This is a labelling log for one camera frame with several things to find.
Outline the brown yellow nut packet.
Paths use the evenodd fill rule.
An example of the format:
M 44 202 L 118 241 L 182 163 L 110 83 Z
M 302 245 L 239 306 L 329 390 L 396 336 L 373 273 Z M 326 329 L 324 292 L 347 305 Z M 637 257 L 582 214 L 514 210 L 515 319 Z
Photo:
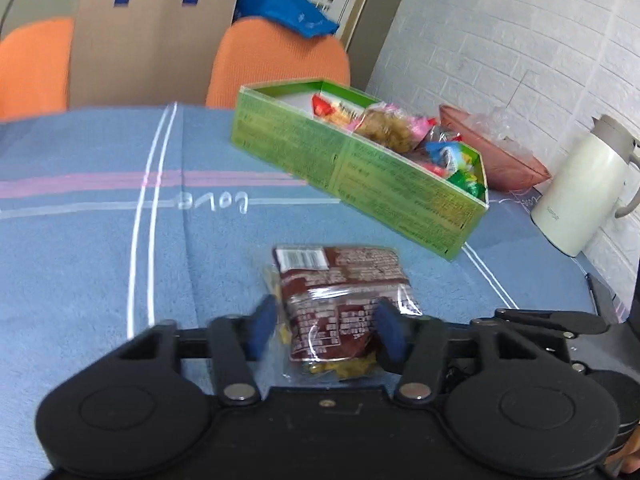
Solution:
M 387 300 L 399 313 L 422 310 L 393 249 L 378 246 L 280 245 L 264 273 L 280 301 L 285 373 L 349 380 L 375 368 L 375 310 Z

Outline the small green candy packet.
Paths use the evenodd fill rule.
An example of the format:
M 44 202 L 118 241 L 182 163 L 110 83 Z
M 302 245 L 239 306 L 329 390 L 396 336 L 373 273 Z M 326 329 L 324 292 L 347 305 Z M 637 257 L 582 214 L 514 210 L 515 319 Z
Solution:
M 485 185 L 477 180 L 477 177 L 475 177 L 472 172 L 459 169 L 454 172 L 447 181 L 478 200 L 484 200 L 486 192 Z

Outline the red twist snack bag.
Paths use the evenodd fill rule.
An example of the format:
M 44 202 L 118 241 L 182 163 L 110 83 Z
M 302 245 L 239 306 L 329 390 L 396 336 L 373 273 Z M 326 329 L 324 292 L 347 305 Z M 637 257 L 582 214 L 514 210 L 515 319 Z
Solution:
M 362 116 L 362 110 L 357 110 L 352 104 L 330 100 L 319 93 L 312 96 L 311 109 L 315 118 L 347 130 L 359 122 Z

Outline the white thermos jug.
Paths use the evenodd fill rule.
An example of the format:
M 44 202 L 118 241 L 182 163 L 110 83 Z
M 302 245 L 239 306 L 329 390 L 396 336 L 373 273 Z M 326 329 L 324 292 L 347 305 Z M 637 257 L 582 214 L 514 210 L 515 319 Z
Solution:
M 639 206 L 635 195 L 617 206 L 630 166 L 639 165 L 639 141 L 616 119 L 602 115 L 572 151 L 530 212 L 534 225 L 565 255 L 577 256 L 608 216 Z

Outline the pink glass bowl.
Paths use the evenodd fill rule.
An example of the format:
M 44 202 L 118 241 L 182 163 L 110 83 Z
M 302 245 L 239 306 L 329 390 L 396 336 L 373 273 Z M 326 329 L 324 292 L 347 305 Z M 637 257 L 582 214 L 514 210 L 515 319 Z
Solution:
M 500 148 L 465 125 L 470 114 L 450 105 L 439 105 L 440 123 L 461 134 L 461 140 L 482 156 L 488 188 L 500 192 L 523 191 L 551 178 L 536 157 L 518 157 Z

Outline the pink-top clear snack packet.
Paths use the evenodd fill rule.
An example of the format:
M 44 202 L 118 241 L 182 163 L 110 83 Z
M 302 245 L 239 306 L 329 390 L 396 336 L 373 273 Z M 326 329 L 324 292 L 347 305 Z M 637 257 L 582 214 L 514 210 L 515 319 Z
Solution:
M 384 102 L 368 106 L 349 126 L 352 132 L 399 154 L 413 151 L 436 126 L 435 117 L 411 115 Z

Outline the green cardboard box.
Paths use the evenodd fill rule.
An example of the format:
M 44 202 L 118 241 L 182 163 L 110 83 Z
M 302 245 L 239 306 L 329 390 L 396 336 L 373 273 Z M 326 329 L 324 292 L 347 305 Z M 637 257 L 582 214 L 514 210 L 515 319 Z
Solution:
M 376 101 L 322 79 L 244 86 L 232 143 L 453 259 L 488 211 L 488 196 L 474 197 L 404 156 L 314 117 L 315 93 L 360 110 Z

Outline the right orange chair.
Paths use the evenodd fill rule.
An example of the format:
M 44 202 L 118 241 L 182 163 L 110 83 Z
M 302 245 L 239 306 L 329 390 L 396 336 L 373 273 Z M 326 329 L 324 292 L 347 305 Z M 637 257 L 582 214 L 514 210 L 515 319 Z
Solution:
M 243 86 L 299 79 L 349 86 L 349 58 L 341 41 L 307 39 L 264 18 L 241 18 L 221 39 L 205 105 L 232 108 Z

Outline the orange chair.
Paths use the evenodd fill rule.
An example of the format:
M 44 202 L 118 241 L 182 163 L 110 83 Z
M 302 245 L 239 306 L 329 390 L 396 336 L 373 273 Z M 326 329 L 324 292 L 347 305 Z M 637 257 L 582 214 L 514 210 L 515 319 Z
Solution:
M 27 24 L 1 40 L 1 120 L 68 110 L 68 66 L 74 20 Z
M 241 18 L 221 39 L 205 105 L 232 108 L 243 86 L 299 79 L 349 86 L 349 58 L 341 41 L 307 39 L 264 18 Z

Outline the brown paper bag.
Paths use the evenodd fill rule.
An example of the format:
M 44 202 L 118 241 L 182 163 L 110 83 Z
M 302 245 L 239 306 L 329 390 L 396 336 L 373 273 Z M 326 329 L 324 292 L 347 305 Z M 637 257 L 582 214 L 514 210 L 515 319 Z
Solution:
M 68 106 L 202 105 L 236 0 L 80 0 Z

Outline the blue fabric bag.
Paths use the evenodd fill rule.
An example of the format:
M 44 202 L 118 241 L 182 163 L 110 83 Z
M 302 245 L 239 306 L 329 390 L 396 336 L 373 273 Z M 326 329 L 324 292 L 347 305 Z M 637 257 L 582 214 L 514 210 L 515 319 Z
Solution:
M 263 18 L 306 39 L 333 36 L 340 28 L 309 0 L 236 0 L 234 19 L 240 18 Z

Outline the left orange chair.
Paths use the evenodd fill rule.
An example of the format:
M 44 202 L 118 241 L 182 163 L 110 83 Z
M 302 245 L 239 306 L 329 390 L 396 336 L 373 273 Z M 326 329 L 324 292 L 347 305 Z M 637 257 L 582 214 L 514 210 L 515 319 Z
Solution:
M 74 20 L 27 24 L 1 40 L 1 120 L 68 110 L 68 66 Z

